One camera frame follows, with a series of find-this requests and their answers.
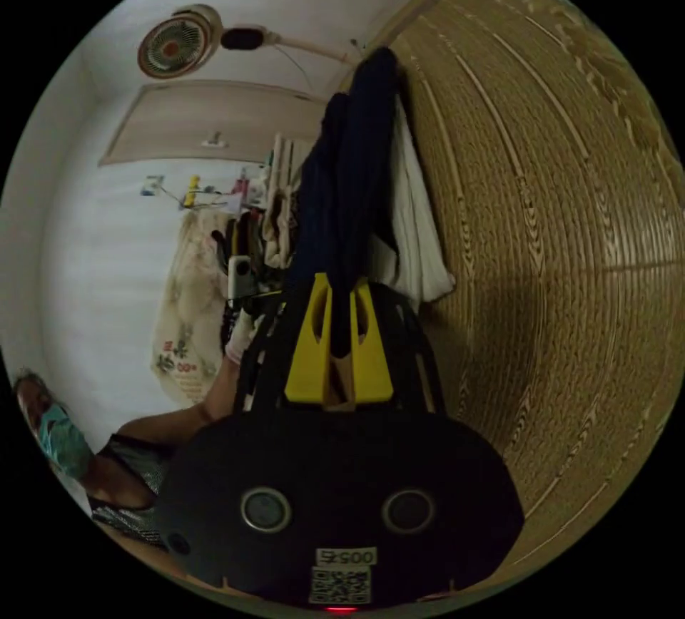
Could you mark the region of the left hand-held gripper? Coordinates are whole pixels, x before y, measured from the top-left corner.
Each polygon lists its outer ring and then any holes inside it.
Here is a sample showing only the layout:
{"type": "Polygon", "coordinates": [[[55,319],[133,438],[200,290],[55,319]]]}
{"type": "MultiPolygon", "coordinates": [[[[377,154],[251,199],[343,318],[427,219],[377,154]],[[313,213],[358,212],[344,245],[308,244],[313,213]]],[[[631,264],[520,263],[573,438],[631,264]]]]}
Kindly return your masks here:
{"type": "Polygon", "coordinates": [[[262,212],[243,212],[230,216],[222,230],[211,233],[224,299],[220,329],[223,351],[239,311],[265,314],[281,291],[282,271],[265,261],[262,219],[262,212]]]}

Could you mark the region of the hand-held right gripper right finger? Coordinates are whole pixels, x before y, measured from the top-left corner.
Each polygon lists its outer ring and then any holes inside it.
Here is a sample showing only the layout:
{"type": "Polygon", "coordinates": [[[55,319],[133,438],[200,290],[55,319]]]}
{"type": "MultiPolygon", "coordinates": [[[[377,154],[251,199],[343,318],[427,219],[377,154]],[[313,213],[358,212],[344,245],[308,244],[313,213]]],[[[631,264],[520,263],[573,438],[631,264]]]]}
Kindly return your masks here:
{"type": "Polygon", "coordinates": [[[390,401],[394,389],[367,280],[350,293],[350,338],[355,401],[390,401]]]}

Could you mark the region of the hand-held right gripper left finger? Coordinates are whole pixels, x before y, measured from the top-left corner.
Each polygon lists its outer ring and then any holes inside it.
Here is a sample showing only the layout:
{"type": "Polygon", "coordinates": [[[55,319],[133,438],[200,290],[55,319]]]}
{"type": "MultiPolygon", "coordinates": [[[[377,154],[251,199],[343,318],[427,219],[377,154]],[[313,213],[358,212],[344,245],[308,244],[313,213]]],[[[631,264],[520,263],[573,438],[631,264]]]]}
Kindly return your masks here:
{"type": "Polygon", "coordinates": [[[330,383],[333,318],[333,291],[324,272],[315,275],[305,305],[285,397],[294,404],[322,406],[330,383]]]}

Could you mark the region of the person's left hand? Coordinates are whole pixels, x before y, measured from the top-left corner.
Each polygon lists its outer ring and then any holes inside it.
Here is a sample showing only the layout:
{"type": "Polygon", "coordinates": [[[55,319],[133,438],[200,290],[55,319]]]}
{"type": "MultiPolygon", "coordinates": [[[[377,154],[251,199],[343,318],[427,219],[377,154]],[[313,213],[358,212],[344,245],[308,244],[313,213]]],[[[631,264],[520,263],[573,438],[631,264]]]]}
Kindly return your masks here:
{"type": "Polygon", "coordinates": [[[249,314],[244,309],[239,311],[228,341],[224,346],[225,356],[230,362],[240,366],[243,355],[254,340],[264,317],[264,314],[249,314]]]}

